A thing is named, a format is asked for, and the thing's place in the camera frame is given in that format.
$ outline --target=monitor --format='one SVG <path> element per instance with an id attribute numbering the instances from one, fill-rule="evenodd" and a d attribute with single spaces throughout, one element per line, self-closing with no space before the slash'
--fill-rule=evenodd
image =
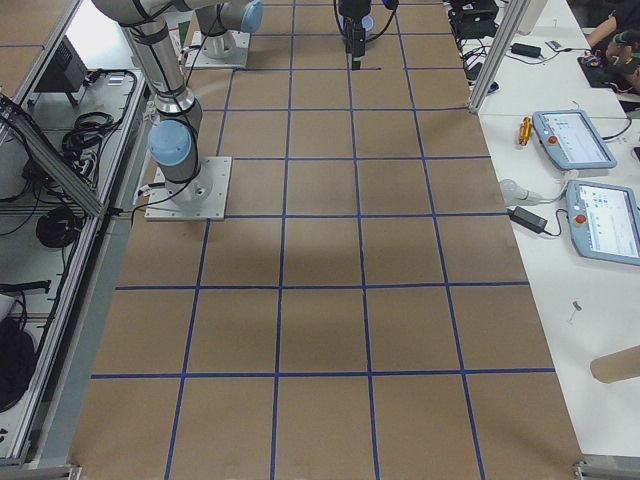
<path id="1" fill-rule="evenodd" d="M 578 253 L 640 265 L 640 215 L 631 189 L 572 180 L 567 210 Z"/>
<path id="2" fill-rule="evenodd" d="M 533 128 L 551 161 L 562 170 L 613 168 L 618 164 L 582 110 L 535 112 Z"/>

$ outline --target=grid square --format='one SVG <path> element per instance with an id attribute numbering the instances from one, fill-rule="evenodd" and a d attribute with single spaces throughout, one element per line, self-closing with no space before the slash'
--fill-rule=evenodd
<path id="1" fill-rule="evenodd" d="M 361 290 L 285 290 L 280 370 L 367 369 Z"/>
<path id="2" fill-rule="evenodd" d="M 275 290 L 201 290 L 189 371 L 273 371 L 277 321 Z"/>
<path id="3" fill-rule="evenodd" d="M 462 61 L 453 36 L 402 35 L 407 68 L 460 68 Z"/>
<path id="4" fill-rule="evenodd" d="M 285 285 L 361 285 L 354 219 L 288 219 Z"/>
<path id="5" fill-rule="evenodd" d="M 371 12 L 369 13 L 369 15 L 371 15 L 371 17 L 373 18 L 373 33 L 382 30 L 382 27 L 384 27 L 384 25 L 389 20 L 390 14 L 391 11 L 387 10 L 387 7 L 385 7 L 382 2 L 378 5 L 371 5 Z M 387 28 L 387 31 L 385 32 L 385 36 L 388 37 L 391 34 L 397 33 L 398 27 L 396 26 L 396 22 L 392 20 L 389 24 L 389 28 Z"/>
<path id="6" fill-rule="evenodd" d="M 353 108 L 411 108 L 404 70 L 361 70 L 351 75 Z"/>
<path id="7" fill-rule="evenodd" d="M 355 215 L 352 161 L 289 162 L 287 214 Z"/>
<path id="8" fill-rule="evenodd" d="M 116 291 L 95 373 L 181 372 L 193 291 Z"/>
<path id="9" fill-rule="evenodd" d="M 452 295 L 467 368 L 553 367 L 528 286 L 457 287 Z"/>
<path id="10" fill-rule="evenodd" d="M 362 66 L 366 68 L 403 69 L 404 56 L 399 35 L 385 35 L 367 44 Z"/>
<path id="11" fill-rule="evenodd" d="M 221 155 L 283 158 L 287 112 L 227 112 Z"/>
<path id="12" fill-rule="evenodd" d="M 200 132 L 198 132 L 198 150 L 201 156 L 215 156 L 220 141 L 222 112 L 203 112 Z"/>
<path id="13" fill-rule="evenodd" d="M 429 160 L 427 165 L 438 213 L 504 212 L 491 160 Z"/>
<path id="14" fill-rule="evenodd" d="M 480 478 L 460 377 L 376 377 L 374 387 L 382 478 Z"/>
<path id="15" fill-rule="evenodd" d="M 462 70 L 409 70 L 409 78 L 416 108 L 461 108 L 469 99 Z"/>
<path id="16" fill-rule="evenodd" d="M 293 38 L 294 68 L 347 68 L 347 57 L 340 34 Z"/>
<path id="17" fill-rule="evenodd" d="M 3 44 L 46 45 L 56 25 L 66 20 L 64 15 L 71 3 L 71 0 L 50 0 L 46 3 L 46 8 L 38 0 L 0 3 Z"/>
<path id="18" fill-rule="evenodd" d="M 367 284 L 443 281 L 431 218 L 366 218 L 362 234 Z"/>
<path id="19" fill-rule="evenodd" d="M 236 160 L 227 215 L 282 215 L 284 160 Z"/>
<path id="20" fill-rule="evenodd" d="M 289 72 L 236 71 L 229 108 L 261 109 L 289 106 Z"/>
<path id="21" fill-rule="evenodd" d="M 525 282 L 527 275 L 506 215 L 441 217 L 440 239 L 451 282 Z"/>
<path id="22" fill-rule="evenodd" d="M 295 70 L 292 75 L 293 108 L 349 108 L 349 77 L 346 70 Z"/>
<path id="23" fill-rule="evenodd" d="M 403 5 L 398 9 L 398 24 L 406 33 L 451 33 L 447 11 L 440 5 Z"/>
<path id="24" fill-rule="evenodd" d="M 178 379 L 92 380 L 71 463 L 93 479 L 163 478 L 179 386 Z"/>
<path id="25" fill-rule="evenodd" d="M 276 478 L 373 480 L 366 378 L 282 378 Z"/>
<path id="26" fill-rule="evenodd" d="M 487 478 L 572 477 L 581 454 L 555 374 L 472 375 L 467 381 Z"/>
<path id="27" fill-rule="evenodd" d="M 129 237 L 118 285 L 195 285 L 205 227 L 206 222 L 138 219 Z"/>
<path id="28" fill-rule="evenodd" d="M 187 380 L 172 480 L 269 478 L 272 410 L 270 378 Z"/>
<path id="29" fill-rule="evenodd" d="M 291 112 L 289 156 L 353 158 L 349 112 Z"/>
<path id="30" fill-rule="evenodd" d="M 247 59 L 247 68 L 273 69 L 290 68 L 291 66 L 291 36 L 253 35 L 251 37 L 251 52 Z"/>
<path id="31" fill-rule="evenodd" d="M 279 218 L 229 218 L 212 225 L 202 284 L 278 285 L 281 226 Z"/>
<path id="32" fill-rule="evenodd" d="M 365 215 L 431 211 L 421 160 L 361 160 L 358 177 L 360 208 Z"/>
<path id="33" fill-rule="evenodd" d="M 288 5 L 269 5 L 264 3 L 264 15 L 262 17 L 262 23 L 260 29 L 253 38 L 259 35 L 291 35 L 291 19 L 293 17 L 293 7 Z M 281 2 L 274 0 L 274 3 L 291 3 L 290 1 Z M 253 54 L 253 45 L 251 45 L 251 54 Z"/>
<path id="34" fill-rule="evenodd" d="M 336 34 L 338 27 L 331 5 L 297 5 L 294 32 L 296 35 Z"/>
<path id="35" fill-rule="evenodd" d="M 420 157 L 412 112 L 355 112 L 359 158 Z"/>
<path id="36" fill-rule="evenodd" d="M 418 112 L 418 124 L 427 157 L 489 155 L 480 120 L 466 110 Z"/>
<path id="37" fill-rule="evenodd" d="M 370 289 L 367 304 L 375 371 L 460 368 L 444 288 Z"/>
<path id="38" fill-rule="evenodd" d="M 229 94 L 231 71 L 193 70 L 189 88 L 193 90 L 202 108 L 223 109 Z"/>
<path id="39" fill-rule="evenodd" d="M 21 30 L 30 31 L 31 29 L 21 28 Z M 0 48 L 0 65 L 11 65 L 11 68 L 2 71 L 3 94 L 9 98 L 16 94 L 25 80 L 25 73 L 29 72 L 41 53 L 41 47 Z"/>

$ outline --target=person's hand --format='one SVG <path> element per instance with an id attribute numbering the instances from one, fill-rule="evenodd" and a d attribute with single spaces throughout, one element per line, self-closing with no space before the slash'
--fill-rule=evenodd
<path id="1" fill-rule="evenodd" d="M 613 43 L 633 47 L 640 50 L 640 30 L 625 30 L 613 37 Z"/>

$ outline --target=cardboard floor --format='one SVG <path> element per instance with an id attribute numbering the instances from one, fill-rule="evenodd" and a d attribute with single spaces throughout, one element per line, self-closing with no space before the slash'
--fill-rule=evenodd
<path id="1" fill-rule="evenodd" d="M 136 219 L 86 479 L 573 478 L 443 5 L 401 5 L 361 71 L 343 48 L 326 0 L 267 1 L 246 71 L 193 74 L 227 218 Z"/>

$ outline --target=white plastic connector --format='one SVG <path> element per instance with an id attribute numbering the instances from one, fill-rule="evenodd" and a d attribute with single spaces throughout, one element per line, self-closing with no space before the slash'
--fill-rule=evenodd
<path id="1" fill-rule="evenodd" d="M 540 203 L 553 203 L 562 198 L 564 192 L 567 190 L 569 180 L 575 180 L 580 175 L 578 170 L 568 170 L 562 177 L 562 188 L 558 195 L 554 198 L 544 198 L 537 192 L 527 190 L 516 183 L 515 180 L 506 178 L 500 181 L 500 190 L 502 191 L 502 197 L 504 203 L 508 206 L 514 205 L 538 205 Z"/>
<path id="2" fill-rule="evenodd" d="M 509 207 L 513 205 L 535 205 L 542 200 L 542 195 L 522 188 L 510 178 L 500 181 L 500 190 L 502 191 L 504 203 Z"/>

